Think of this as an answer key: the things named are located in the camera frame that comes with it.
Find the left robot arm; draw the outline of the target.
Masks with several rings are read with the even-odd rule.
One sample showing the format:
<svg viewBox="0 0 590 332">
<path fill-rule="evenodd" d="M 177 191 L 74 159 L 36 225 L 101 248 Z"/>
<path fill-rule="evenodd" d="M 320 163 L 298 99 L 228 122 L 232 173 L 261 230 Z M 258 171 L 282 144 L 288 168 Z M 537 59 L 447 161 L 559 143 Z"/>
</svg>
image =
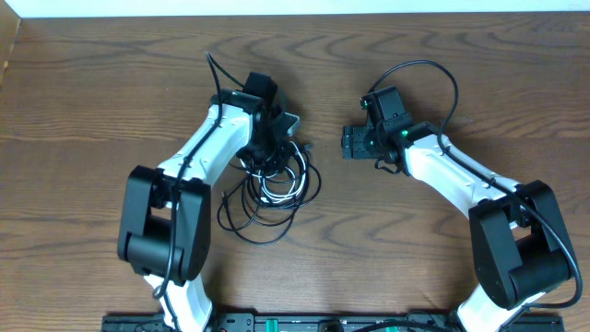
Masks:
<svg viewBox="0 0 590 332">
<path fill-rule="evenodd" d="M 222 89 L 206 120 L 172 157 L 129 174 L 117 254 L 159 295 L 164 322 L 203 331 L 213 312 L 201 271 L 211 243 L 211 191 L 234 157 L 274 171 L 299 125 L 278 101 L 277 83 L 252 72 L 239 90 Z"/>
</svg>

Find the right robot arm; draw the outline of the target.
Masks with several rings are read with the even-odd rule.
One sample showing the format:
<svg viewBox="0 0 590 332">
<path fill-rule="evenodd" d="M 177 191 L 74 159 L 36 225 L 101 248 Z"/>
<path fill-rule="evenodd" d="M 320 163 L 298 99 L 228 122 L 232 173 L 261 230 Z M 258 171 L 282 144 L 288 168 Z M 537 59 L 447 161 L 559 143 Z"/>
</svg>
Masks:
<svg viewBox="0 0 590 332">
<path fill-rule="evenodd" d="M 500 176 L 455 148 L 442 130 L 415 124 L 397 88 L 361 97 L 364 125 L 347 125 L 346 160 L 429 185 L 469 222 L 478 286 L 456 311 L 462 331 L 506 331 L 540 298 L 573 279 L 582 281 L 565 222 L 552 189 Z"/>
</svg>

